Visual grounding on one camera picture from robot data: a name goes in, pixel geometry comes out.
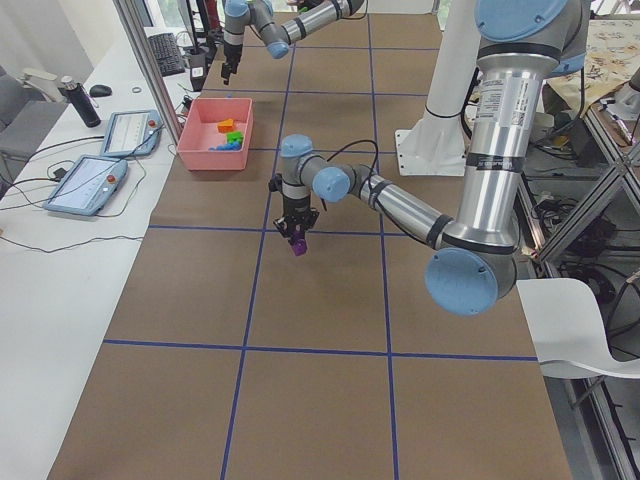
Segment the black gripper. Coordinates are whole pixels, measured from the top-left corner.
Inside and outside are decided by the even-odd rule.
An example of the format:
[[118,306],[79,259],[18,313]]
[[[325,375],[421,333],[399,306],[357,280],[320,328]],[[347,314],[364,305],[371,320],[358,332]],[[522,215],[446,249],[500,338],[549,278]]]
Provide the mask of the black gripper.
[[238,66],[241,61],[241,45],[224,44],[225,62],[221,67],[221,78],[224,84],[229,84],[232,75],[238,73]]
[[312,229],[319,217],[319,211],[311,206],[311,198],[283,198],[283,214],[273,221],[278,232],[287,239],[291,248],[300,246],[300,231]]

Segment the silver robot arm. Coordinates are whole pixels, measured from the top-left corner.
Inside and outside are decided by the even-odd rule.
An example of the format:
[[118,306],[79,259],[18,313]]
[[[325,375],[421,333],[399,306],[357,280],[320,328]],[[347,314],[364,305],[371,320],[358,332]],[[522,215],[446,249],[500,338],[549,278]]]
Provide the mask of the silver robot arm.
[[274,224],[296,254],[318,217],[313,197],[358,197],[400,230],[434,250],[425,285],[443,309],[461,316],[492,308],[513,287],[514,199],[525,163],[541,85],[581,68],[590,5],[586,1],[480,1],[480,102],[464,168],[456,216],[430,205],[365,165],[342,165],[314,151],[305,135],[281,143],[281,173],[269,188],[283,199]]
[[330,0],[306,1],[308,9],[282,25],[274,17],[271,1],[224,1],[223,51],[221,78],[228,85],[238,73],[245,29],[254,27],[256,34],[274,59],[286,56],[290,47],[319,29],[352,17],[363,1]]

